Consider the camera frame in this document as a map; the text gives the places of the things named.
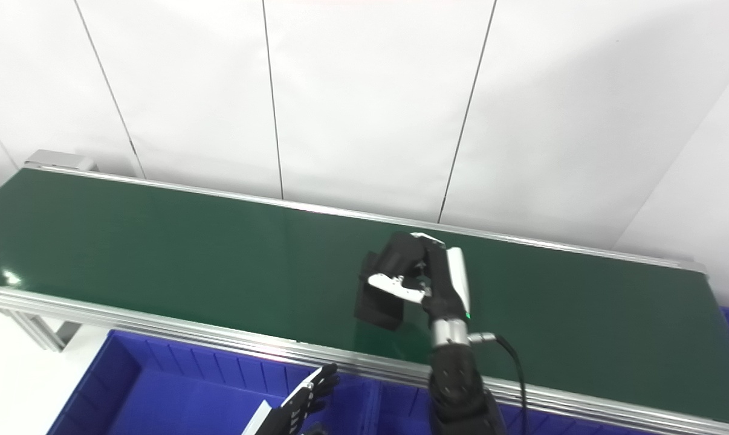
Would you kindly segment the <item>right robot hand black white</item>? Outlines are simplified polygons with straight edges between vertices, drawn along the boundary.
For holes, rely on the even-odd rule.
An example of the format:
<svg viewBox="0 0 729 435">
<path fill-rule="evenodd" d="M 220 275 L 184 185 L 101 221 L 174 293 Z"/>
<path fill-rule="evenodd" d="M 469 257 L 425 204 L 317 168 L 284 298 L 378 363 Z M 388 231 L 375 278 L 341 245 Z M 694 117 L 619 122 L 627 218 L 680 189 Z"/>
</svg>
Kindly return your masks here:
<svg viewBox="0 0 729 435">
<path fill-rule="evenodd" d="M 367 253 L 354 315 L 387 330 L 404 320 L 405 303 L 422 306 L 430 324 L 470 319 L 463 251 L 426 233 L 396 231 L 380 253 Z"/>
</svg>

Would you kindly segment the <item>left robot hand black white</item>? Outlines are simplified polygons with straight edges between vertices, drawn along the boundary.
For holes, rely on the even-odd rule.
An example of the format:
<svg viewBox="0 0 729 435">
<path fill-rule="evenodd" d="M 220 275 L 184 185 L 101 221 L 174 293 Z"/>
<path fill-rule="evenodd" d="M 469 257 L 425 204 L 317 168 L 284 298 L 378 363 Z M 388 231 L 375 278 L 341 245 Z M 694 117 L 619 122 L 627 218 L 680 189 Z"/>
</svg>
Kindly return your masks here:
<svg viewBox="0 0 729 435">
<path fill-rule="evenodd" d="M 301 434 L 310 415 L 328 404 L 325 399 L 338 386 L 338 365 L 324 364 L 304 377 L 278 407 L 263 401 L 242 430 L 242 434 Z"/>
</svg>

